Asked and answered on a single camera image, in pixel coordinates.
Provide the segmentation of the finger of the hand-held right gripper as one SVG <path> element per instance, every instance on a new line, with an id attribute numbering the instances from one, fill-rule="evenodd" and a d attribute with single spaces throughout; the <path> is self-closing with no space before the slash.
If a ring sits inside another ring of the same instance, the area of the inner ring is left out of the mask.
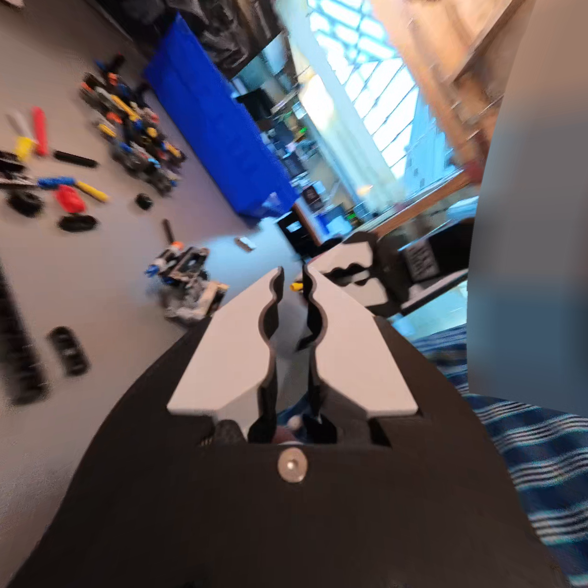
<path id="1" fill-rule="evenodd" d="M 331 277 L 349 277 L 373 266 L 373 249 L 368 242 L 340 243 L 307 264 L 307 273 Z"/>
<path id="2" fill-rule="evenodd" d="M 377 277 L 352 275 L 339 287 L 373 315 L 383 318 L 392 316 L 392 303 L 387 290 Z"/>

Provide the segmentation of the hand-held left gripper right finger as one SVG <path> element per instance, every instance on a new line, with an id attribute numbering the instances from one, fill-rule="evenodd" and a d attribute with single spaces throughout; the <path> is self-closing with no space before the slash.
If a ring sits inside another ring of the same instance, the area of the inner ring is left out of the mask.
<path id="1" fill-rule="evenodd" d="M 318 270 L 303 266 L 310 335 L 303 416 L 314 442 L 386 442 L 382 419 L 414 417 L 419 407 L 384 337 L 386 322 Z"/>

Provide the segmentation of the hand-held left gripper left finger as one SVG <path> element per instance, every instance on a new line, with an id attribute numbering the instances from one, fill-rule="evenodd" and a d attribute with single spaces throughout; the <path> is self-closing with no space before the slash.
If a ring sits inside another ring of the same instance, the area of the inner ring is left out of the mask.
<path id="1" fill-rule="evenodd" d="M 284 282 L 278 266 L 214 314 L 168 401 L 170 414 L 231 421 L 249 442 L 273 440 L 277 373 L 270 340 Z"/>

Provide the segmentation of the small lego engine assembly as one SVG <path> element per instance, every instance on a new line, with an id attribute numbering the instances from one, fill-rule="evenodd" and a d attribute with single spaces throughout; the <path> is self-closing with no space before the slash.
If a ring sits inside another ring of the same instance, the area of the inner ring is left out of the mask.
<path id="1" fill-rule="evenodd" d="M 193 325 L 211 317 L 224 300 L 229 286 L 210 278 L 205 269 L 206 247 L 185 247 L 172 241 L 148 265 L 145 275 L 160 280 L 160 301 L 167 320 Z"/>

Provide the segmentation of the short holed black lego beam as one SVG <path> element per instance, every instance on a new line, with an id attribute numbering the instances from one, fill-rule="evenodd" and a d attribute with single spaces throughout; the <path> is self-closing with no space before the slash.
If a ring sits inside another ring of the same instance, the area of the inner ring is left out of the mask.
<path id="1" fill-rule="evenodd" d="M 90 370 L 88 357 L 72 329 L 57 326 L 48 333 L 48 341 L 54 347 L 66 376 L 82 376 Z"/>

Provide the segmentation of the short rounded black lego beam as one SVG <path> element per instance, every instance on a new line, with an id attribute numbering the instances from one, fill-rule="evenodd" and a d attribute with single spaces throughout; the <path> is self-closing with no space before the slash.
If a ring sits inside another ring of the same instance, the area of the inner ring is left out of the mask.
<path id="1" fill-rule="evenodd" d="M 99 222 L 90 215 L 68 214 L 63 216 L 58 222 L 59 229 L 69 233 L 82 233 L 96 229 Z"/>

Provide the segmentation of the long yellow lego pin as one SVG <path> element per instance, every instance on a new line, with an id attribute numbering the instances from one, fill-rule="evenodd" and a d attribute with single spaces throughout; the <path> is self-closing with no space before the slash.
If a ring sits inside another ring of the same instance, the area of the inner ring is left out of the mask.
<path id="1" fill-rule="evenodd" d="M 85 182 L 76 181 L 75 187 L 98 202 L 107 203 L 110 201 L 110 197 L 106 193 L 92 187 Z"/>

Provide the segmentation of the large multicoloured lego assembly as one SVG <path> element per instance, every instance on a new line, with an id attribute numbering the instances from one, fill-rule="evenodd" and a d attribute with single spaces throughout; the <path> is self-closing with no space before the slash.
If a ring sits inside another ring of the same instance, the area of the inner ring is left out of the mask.
<path id="1" fill-rule="evenodd" d="M 146 100 L 151 84 L 142 79 L 131 85 L 122 77 L 125 63 L 120 52 L 97 61 L 96 72 L 84 74 L 79 94 L 94 112 L 93 126 L 109 143 L 114 161 L 166 196 L 178 186 L 187 157 L 169 142 Z"/>

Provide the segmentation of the black lego tube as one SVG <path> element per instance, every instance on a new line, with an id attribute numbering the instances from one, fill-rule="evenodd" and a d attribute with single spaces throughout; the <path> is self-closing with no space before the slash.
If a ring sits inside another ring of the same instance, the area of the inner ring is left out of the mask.
<path id="1" fill-rule="evenodd" d="M 54 150 L 52 152 L 54 159 L 68 165 L 75 165 L 83 168 L 95 169 L 99 167 L 99 162 L 84 156 L 79 156 L 73 153 Z"/>

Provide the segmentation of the large black lego gear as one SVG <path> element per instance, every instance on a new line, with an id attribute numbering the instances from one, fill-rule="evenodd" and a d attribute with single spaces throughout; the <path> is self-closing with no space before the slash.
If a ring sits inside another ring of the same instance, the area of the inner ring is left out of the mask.
<path id="1" fill-rule="evenodd" d="M 24 217 L 34 218 L 39 216 L 44 208 L 44 200 L 28 190 L 12 190 L 6 197 L 7 204 Z"/>

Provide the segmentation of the black lego connector cluster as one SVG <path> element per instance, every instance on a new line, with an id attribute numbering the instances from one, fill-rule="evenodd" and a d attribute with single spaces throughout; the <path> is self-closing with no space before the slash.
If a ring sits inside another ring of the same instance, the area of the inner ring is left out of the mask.
<path id="1" fill-rule="evenodd" d="M 35 189 L 38 183 L 13 152 L 1 150 L 1 189 Z"/>

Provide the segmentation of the grey lego axle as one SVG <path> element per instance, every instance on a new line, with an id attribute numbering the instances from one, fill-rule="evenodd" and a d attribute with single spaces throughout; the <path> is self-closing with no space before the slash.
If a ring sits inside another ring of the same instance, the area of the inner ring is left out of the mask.
<path id="1" fill-rule="evenodd" d="M 11 127 L 19 137 L 25 137 L 34 140 L 34 134 L 27 119 L 18 111 L 11 111 L 6 114 L 6 118 Z"/>

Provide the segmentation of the black cabinet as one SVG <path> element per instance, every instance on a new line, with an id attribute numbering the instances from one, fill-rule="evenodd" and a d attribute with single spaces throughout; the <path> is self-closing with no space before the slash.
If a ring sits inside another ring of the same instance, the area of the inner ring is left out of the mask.
<path id="1" fill-rule="evenodd" d="M 310 230 L 305 228 L 294 210 L 278 218 L 276 224 L 294 253 L 303 261 L 324 254 L 344 241 L 342 236 L 335 236 L 317 245 Z"/>

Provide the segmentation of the large window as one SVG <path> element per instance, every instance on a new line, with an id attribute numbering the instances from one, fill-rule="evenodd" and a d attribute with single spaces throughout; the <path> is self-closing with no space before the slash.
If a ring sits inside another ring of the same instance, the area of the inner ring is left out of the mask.
<path id="1" fill-rule="evenodd" d="M 408 193 L 458 171 L 453 148 L 371 1 L 306 1 L 306 19 L 379 154 Z"/>

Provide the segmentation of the blue plaid shirt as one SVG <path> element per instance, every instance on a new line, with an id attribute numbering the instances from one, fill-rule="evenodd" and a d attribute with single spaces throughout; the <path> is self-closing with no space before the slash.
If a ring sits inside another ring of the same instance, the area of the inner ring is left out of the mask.
<path id="1" fill-rule="evenodd" d="M 471 393 L 466 325 L 411 342 L 485 427 L 534 532 L 567 584 L 587 587 L 587 418 Z"/>

